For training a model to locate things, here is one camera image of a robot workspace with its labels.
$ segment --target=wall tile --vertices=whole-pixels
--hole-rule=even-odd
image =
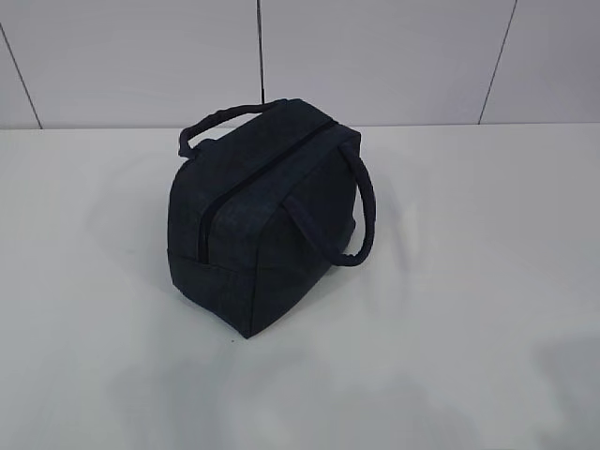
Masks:
[[[45,128],[180,127],[260,101],[248,0],[4,0]]]
[[[484,123],[600,121],[600,2],[519,0]]]
[[[512,0],[262,0],[266,94],[353,125],[476,123]]]

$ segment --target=bag handle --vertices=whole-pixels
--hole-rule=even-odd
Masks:
[[[204,117],[203,120],[198,122],[196,125],[184,128],[179,135],[179,156],[183,158],[193,158],[195,156],[194,151],[189,147],[189,140],[195,138],[206,130],[216,127],[217,125],[227,122],[228,120],[234,119],[244,114],[258,114],[264,113],[271,108],[275,108],[278,104],[286,100],[280,99],[264,103],[262,105],[241,105],[234,106],[227,110],[218,110],[210,115]]]
[[[375,240],[375,192],[363,160],[346,143],[339,147],[339,151],[350,165],[363,202],[365,238],[358,253],[355,255],[340,253],[338,248],[327,239],[323,229],[315,222],[307,209],[293,196],[289,196],[283,202],[283,206],[309,243],[318,249],[327,261],[333,265],[352,267],[363,263],[373,247],[373,241]]]

